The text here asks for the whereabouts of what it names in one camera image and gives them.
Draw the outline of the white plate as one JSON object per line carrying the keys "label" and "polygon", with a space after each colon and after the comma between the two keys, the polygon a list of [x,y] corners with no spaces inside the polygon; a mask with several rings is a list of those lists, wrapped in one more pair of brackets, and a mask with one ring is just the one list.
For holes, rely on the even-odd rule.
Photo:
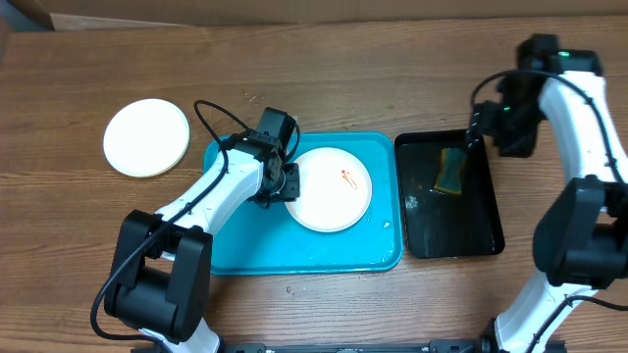
{"label": "white plate", "polygon": [[364,164],[333,147],[310,150],[296,159],[299,197],[286,206],[302,226],[337,232],[357,224],[369,208],[373,183]]}
{"label": "white plate", "polygon": [[174,167],[185,154],[190,126],[175,104],[157,98],[132,102],[107,125],[103,152],[117,172],[128,177],[155,177]]}

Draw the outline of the green yellow sponge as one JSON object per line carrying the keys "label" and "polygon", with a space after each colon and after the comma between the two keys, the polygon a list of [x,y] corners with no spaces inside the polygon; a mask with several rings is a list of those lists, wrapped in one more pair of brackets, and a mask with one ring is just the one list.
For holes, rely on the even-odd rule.
{"label": "green yellow sponge", "polygon": [[467,153],[463,149],[442,149],[440,169],[437,173],[434,189],[444,194],[460,196],[466,160]]}

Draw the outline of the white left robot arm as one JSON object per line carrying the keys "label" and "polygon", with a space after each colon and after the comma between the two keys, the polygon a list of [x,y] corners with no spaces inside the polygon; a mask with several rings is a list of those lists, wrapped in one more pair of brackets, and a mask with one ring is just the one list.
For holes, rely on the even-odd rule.
{"label": "white left robot arm", "polygon": [[217,352],[221,339],[203,319],[214,236],[234,211],[300,195],[292,161],[300,140],[295,118],[266,108],[257,127],[218,139],[210,169],[155,214],[124,219],[108,279],[90,324],[100,337],[148,342],[150,352]]}

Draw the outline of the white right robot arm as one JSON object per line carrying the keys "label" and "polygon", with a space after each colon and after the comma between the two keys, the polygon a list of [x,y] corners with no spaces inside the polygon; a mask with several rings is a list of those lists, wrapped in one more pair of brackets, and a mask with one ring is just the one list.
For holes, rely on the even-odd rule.
{"label": "white right robot arm", "polygon": [[515,69],[493,78],[500,100],[471,103],[467,151],[489,136],[500,156],[527,158],[547,121],[565,185],[535,228],[531,278],[465,349],[563,352],[564,343],[551,337],[580,304],[627,309],[596,296],[627,277],[627,154],[596,52],[562,49],[556,35],[534,34],[517,47]]}

